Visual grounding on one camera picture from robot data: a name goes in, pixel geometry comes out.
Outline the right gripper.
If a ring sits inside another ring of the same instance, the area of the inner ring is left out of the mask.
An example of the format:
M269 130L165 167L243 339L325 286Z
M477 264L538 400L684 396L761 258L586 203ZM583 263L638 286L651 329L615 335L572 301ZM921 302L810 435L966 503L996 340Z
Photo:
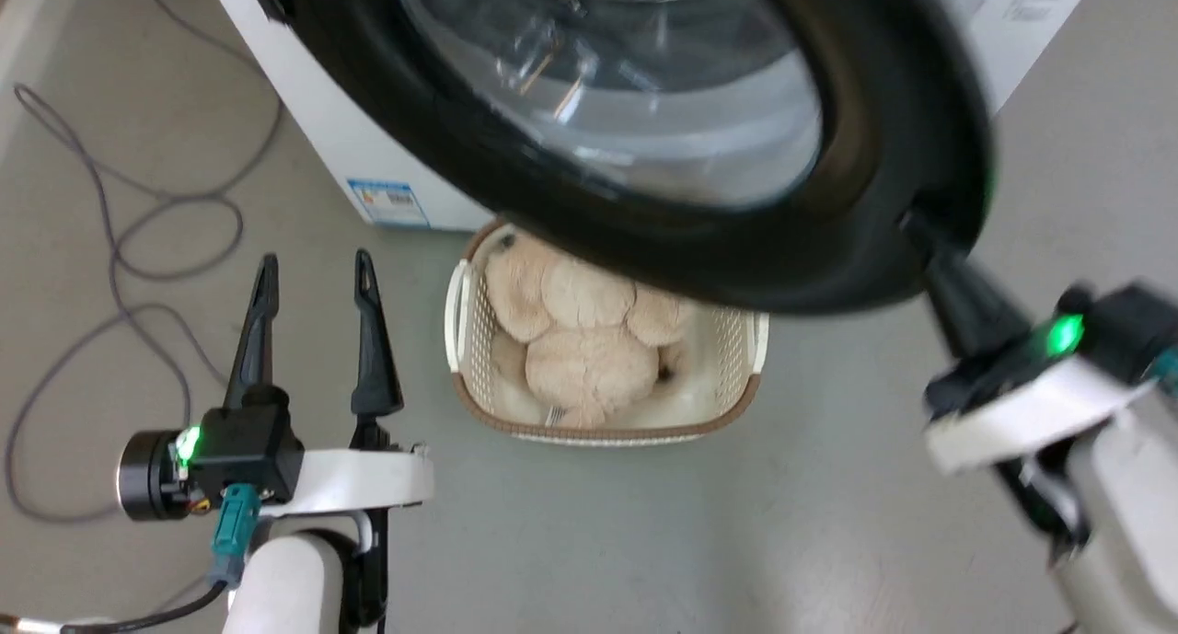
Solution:
M1154 390L1174 397L1174 295L1145 282L1106 293L1074 285L1032 329L929 214L906 213L905 237L948 352L967 359L926 391L925 445L942 473L1034 455Z

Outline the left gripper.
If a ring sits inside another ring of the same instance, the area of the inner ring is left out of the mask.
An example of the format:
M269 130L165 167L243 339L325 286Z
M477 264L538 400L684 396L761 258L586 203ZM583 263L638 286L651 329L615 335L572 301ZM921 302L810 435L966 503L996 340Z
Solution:
M181 430L135 432L117 469L117 501L134 521L199 510L283 519L412 507L434 496L421 448L390 445L383 417L405 407L372 256L356 252L359 357L350 448L307 450L289 395L272 378L272 324L282 308L279 260L262 257L225 390L225 408Z

